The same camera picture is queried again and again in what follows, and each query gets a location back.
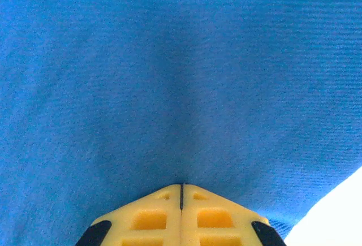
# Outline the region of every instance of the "yellow plastic object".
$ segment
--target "yellow plastic object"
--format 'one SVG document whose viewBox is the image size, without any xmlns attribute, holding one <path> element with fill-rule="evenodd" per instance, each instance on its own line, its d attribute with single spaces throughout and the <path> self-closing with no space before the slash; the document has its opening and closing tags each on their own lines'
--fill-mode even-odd
<svg viewBox="0 0 362 246">
<path fill-rule="evenodd" d="M 160 189 L 90 228 L 106 221 L 111 227 L 100 242 L 83 239 L 76 246 L 263 246 L 252 222 L 269 227 L 266 218 L 195 185 Z"/>
</svg>

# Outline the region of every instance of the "ribbed texture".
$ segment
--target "ribbed texture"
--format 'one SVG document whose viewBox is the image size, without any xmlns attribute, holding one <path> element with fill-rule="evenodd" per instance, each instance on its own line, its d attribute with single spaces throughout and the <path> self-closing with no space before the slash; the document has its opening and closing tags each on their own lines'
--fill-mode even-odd
<svg viewBox="0 0 362 246">
<path fill-rule="evenodd" d="M 192 183 L 282 236 L 362 165 L 362 0 L 0 0 L 0 244 Z"/>
</svg>

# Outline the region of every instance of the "black rubber tip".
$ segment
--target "black rubber tip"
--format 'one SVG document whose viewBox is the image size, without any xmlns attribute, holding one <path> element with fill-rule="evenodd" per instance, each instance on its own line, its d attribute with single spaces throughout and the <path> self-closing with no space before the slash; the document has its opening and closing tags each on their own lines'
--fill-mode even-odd
<svg viewBox="0 0 362 246">
<path fill-rule="evenodd" d="M 286 246 L 274 228 L 262 222 L 252 222 L 251 225 L 263 246 Z"/>
<path fill-rule="evenodd" d="M 111 226 L 110 221 L 101 221 L 90 226 L 75 246 L 101 246 Z"/>
</svg>

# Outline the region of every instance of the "rectangular hole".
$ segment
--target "rectangular hole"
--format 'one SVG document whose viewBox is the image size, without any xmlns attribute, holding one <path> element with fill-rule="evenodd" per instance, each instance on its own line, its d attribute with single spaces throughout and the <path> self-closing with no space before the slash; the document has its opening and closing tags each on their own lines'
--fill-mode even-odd
<svg viewBox="0 0 362 246">
<path fill-rule="evenodd" d="M 162 239 L 125 239 L 122 246 L 162 246 Z"/>
<path fill-rule="evenodd" d="M 161 210 L 141 211 L 133 221 L 131 230 L 166 229 L 167 214 Z"/>
<path fill-rule="evenodd" d="M 200 238 L 200 246 L 242 246 L 238 237 L 209 236 Z"/>
<path fill-rule="evenodd" d="M 228 211 L 222 209 L 203 209 L 197 215 L 197 226 L 204 228 L 230 228 L 234 224 Z"/>
</svg>

